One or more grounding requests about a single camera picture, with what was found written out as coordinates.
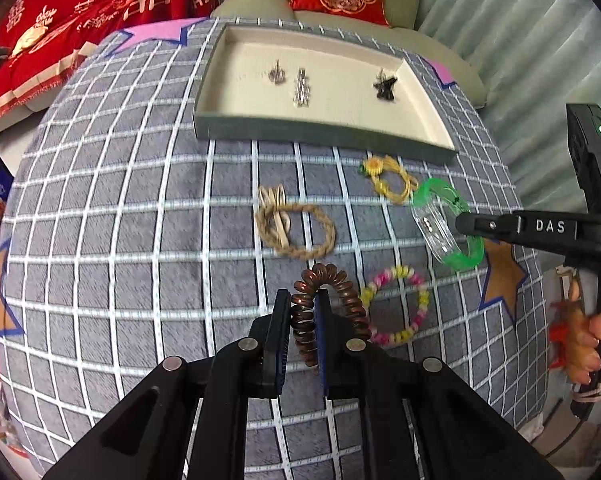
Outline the right hand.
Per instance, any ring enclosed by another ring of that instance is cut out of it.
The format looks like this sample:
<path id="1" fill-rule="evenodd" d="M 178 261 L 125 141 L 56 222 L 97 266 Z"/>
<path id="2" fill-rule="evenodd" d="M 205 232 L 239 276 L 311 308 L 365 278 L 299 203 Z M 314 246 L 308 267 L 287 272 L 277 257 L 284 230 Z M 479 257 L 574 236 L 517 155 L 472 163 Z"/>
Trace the right hand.
<path id="1" fill-rule="evenodd" d="M 566 304 L 566 373 L 576 385 L 588 385 L 590 375 L 601 371 L 601 313 L 586 316 L 581 307 L 581 285 L 572 278 Z"/>

